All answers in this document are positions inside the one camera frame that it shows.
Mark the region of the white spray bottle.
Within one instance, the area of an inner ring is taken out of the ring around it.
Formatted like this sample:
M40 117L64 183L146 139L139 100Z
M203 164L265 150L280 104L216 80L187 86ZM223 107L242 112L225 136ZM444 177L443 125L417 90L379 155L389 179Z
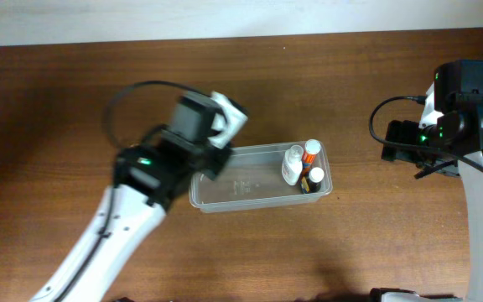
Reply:
M281 172L288 185L295 185L299 180L303 154L304 149L300 145L293 145L284 154Z

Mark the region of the dark bottle white cap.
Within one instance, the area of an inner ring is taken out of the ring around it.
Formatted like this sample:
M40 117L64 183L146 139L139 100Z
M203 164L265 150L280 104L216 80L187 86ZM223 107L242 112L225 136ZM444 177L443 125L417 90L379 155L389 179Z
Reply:
M325 172L319 168L312 168L300 180L300 188L304 194L317 193L320 190Z

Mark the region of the orange tube white cap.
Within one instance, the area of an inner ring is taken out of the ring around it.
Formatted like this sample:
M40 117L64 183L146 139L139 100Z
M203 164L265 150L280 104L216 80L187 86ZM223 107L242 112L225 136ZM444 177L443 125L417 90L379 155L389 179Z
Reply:
M310 139L304 144L304 154L302 156L302 172L301 175L305 175L311 169L316 156L321 150L321 144L316 139Z

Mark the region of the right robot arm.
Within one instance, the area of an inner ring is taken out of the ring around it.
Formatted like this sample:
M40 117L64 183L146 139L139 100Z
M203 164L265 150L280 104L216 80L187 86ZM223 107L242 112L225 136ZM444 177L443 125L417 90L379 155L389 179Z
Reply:
M419 122L391 121L382 159L416 164L421 179L441 173L461 179L467 205L470 277L466 301L483 301L483 60L437 67L431 87L410 101L424 107Z

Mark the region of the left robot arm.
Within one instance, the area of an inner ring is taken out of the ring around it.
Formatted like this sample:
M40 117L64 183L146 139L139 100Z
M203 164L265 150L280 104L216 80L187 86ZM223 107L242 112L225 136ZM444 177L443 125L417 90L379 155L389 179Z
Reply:
M122 149L112 183L80 239L34 301L99 301L141 242L164 220L194 174L215 179L248 120L229 97L186 92L168 124Z

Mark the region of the clear plastic container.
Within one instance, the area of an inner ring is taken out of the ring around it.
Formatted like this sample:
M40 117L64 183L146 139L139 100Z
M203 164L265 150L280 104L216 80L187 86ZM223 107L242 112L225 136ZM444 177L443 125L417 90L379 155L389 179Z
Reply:
M314 167L324 171L320 189L304 194L299 184L288 185L281 173L284 154L294 145L289 142L234 148L218 178L193 176L190 203L204 213L214 213L316 202L333 190L326 151L322 148L313 162Z

